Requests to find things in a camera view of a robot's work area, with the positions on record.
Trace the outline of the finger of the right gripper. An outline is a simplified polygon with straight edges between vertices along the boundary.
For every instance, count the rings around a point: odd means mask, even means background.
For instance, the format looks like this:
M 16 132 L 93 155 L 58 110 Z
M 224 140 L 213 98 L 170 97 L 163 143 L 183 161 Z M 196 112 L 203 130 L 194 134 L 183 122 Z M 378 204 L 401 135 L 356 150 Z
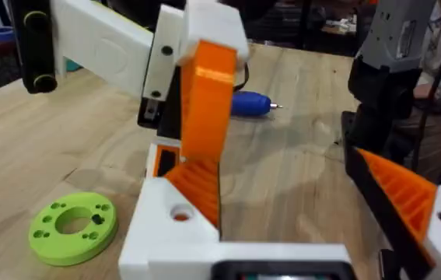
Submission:
M 236 72 L 249 58 L 240 12 L 217 1 L 188 1 L 179 43 L 181 154 L 218 162 Z

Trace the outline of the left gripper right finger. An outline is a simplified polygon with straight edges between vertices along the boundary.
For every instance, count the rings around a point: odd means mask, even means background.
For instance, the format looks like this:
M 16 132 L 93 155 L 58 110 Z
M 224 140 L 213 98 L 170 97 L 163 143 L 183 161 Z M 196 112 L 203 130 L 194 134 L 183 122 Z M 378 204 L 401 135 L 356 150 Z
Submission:
M 441 279 L 441 185 L 383 155 L 388 123 L 358 111 L 341 114 L 345 170 L 380 225 L 382 279 Z

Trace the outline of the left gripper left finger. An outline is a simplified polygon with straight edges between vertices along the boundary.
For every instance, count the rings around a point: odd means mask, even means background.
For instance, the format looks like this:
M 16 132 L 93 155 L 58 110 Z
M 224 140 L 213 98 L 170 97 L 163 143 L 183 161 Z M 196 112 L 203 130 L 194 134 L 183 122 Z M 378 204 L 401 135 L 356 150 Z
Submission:
M 219 231 L 167 179 L 145 179 L 118 260 L 122 279 L 150 279 L 159 246 L 216 243 Z

